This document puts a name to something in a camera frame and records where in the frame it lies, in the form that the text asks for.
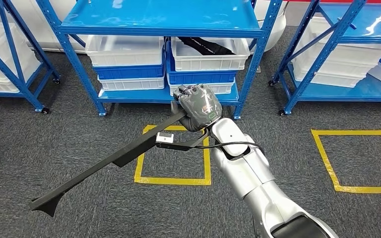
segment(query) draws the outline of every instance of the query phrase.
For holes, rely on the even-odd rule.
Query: blue shelf board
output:
[[[79,0],[59,30],[69,34],[247,37],[259,29],[248,0]]]
[[[301,82],[294,79],[291,64],[288,70],[294,84],[299,87]],[[381,81],[367,74],[354,88],[310,83],[298,101],[381,102]]]
[[[37,67],[36,71],[28,78],[27,80],[27,87],[30,87],[30,85],[33,83],[37,75],[39,74],[41,68],[44,66],[44,63],[41,61],[40,65]],[[10,97],[10,98],[24,98],[24,94],[21,92],[17,93],[9,93],[9,92],[0,92],[0,97]]]
[[[239,104],[239,93],[236,84],[233,85],[230,94],[218,94],[218,100],[224,106],[236,106]],[[170,88],[165,83],[164,89],[155,90],[132,90],[132,91],[104,91],[100,90],[99,102],[102,103],[167,103],[174,100],[170,96]]]
[[[321,3],[319,12],[333,25],[347,11],[348,3]],[[340,43],[381,43],[381,4],[366,4],[354,18]]]

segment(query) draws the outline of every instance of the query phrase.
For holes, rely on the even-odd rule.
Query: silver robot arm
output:
[[[218,143],[252,142],[228,118],[216,121],[210,135]],[[261,238],[337,238],[322,220],[310,215],[277,186],[269,163],[252,145],[233,144],[211,149],[211,158],[239,199],[249,207]]]

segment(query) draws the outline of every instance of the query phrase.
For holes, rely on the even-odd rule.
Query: black cable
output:
[[[240,142],[227,142],[227,143],[220,143],[220,144],[215,144],[215,145],[207,145],[207,146],[201,146],[201,145],[197,145],[195,146],[196,149],[211,149],[211,148],[217,148],[217,147],[223,147],[223,146],[226,146],[226,145],[253,145],[253,146],[256,146],[257,148],[259,148],[259,150],[261,150],[261,152],[263,154],[265,154],[264,150],[262,149],[262,147],[256,143],[252,143],[252,142],[247,142],[247,141],[240,141]]]

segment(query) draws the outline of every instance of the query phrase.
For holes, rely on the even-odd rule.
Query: gray carpet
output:
[[[311,134],[311,129],[381,129],[381,103],[299,103],[293,115],[278,117],[285,95],[267,81],[294,30],[286,29],[278,46],[264,55],[237,124],[264,147],[290,198],[341,238],[381,238],[381,194],[336,192]],[[249,211],[215,165],[211,186],[134,183],[136,161],[122,169],[109,165],[67,193],[54,218],[29,211],[30,199],[169,115],[167,105],[113,104],[107,105],[109,115],[99,118],[65,55],[49,57],[62,75],[61,85],[49,82],[40,96],[50,115],[34,113],[23,99],[0,98],[0,238],[253,237]],[[94,79],[88,57],[80,59]],[[241,72],[237,81],[243,78]],[[321,140],[342,185],[381,186],[381,137]],[[202,152],[153,149],[145,155],[142,175],[201,178]]]

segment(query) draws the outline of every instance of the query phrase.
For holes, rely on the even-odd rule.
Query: yellow floor marking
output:
[[[149,130],[153,129],[155,125],[147,125],[142,134],[145,134]],[[166,128],[166,130],[183,131],[186,130],[181,125],[171,125]],[[204,146],[209,145],[208,137],[203,141]],[[158,177],[143,177],[142,166],[144,164],[144,155],[141,154],[138,157],[136,163],[134,181],[138,183],[151,183],[151,184],[171,184],[171,185],[211,185],[211,165],[209,158],[209,149],[203,150],[203,160],[204,160],[204,178],[158,178]]]
[[[381,187],[341,186],[319,138],[320,135],[381,135],[381,130],[311,130],[325,168],[331,177],[335,191],[351,193],[381,193]]]

